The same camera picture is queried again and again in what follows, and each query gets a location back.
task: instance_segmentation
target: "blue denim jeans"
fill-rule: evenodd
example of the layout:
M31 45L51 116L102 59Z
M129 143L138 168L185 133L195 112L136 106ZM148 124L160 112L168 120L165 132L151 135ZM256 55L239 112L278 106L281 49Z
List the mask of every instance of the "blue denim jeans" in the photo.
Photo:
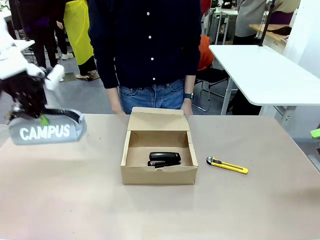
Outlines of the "blue denim jeans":
M120 87L119 96L125 114L131 114L133 107L180 109L184 101L183 79L175 82L153 85L145 88Z

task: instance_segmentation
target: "black watch strap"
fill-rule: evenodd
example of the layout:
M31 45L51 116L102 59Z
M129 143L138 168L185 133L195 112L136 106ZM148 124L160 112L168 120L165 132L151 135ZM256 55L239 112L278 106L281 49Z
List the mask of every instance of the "black watch strap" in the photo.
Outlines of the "black watch strap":
M183 95L183 98L185 98L185 99L194 99L195 97L194 97L194 94L193 93L185 93L184 95Z

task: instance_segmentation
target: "green object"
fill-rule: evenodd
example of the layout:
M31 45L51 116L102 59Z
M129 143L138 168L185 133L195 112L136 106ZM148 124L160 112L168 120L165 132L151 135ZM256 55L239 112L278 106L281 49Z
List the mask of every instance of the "green object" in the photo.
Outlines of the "green object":
M320 129L316 129L310 132L314 139L320 139Z
M42 115L40 116L40 124L41 124L41 125L48 126L49 123L50 123L50 121L48 120L48 118L46 118L46 116L42 114Z

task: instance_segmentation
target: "yellow utility knife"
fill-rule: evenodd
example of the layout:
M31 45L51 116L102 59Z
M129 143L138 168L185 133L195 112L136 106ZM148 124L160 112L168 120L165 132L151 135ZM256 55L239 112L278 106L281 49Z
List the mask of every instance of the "yellow utility knife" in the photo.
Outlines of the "yellow utility knife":
M219 161L219 160L215 159L213 156L208 156L208 158L206 159L206 163L211 166L216 166L218 168L228 169L228 170L235 171L235 172L242 173L242 174L248 173L247 168L233 165L233 164L230 164L227 162Z

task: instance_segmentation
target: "cardboard box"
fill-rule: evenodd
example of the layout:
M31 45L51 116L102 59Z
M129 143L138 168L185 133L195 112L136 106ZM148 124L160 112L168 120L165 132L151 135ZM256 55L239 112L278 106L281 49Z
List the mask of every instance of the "cardboard box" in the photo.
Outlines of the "cardboard box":
M181 165L148 166L150 152L175 152ZM121 174L124 184L194 184L198 163L182 110L134 107L126 133Z

